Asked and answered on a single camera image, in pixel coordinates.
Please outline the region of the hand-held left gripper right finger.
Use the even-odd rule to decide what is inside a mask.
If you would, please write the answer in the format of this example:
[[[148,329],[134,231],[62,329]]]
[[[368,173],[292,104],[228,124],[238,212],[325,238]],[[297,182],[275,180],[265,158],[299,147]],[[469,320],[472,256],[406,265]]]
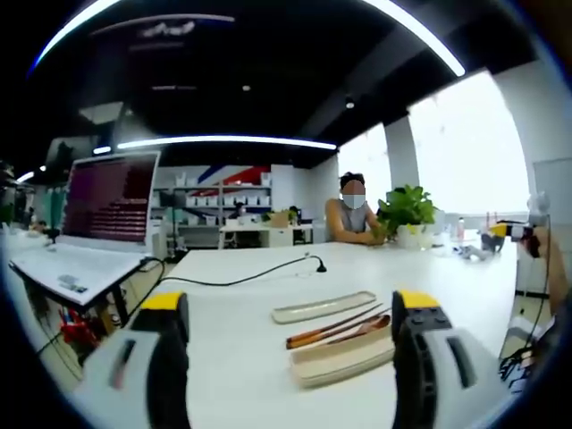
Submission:
[[[499,360],[471,332],[452,326],[431,296],[396,290],[391,338],[395,428],[492,428],[509,390]]]

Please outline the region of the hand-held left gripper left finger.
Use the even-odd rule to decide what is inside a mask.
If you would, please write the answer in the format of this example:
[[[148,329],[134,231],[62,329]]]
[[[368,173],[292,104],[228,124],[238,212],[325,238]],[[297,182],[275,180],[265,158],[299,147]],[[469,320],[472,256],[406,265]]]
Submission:
[[[87,358],[74,405],[94,428],[189,428],[188,344],[187,294],[149,297]]]

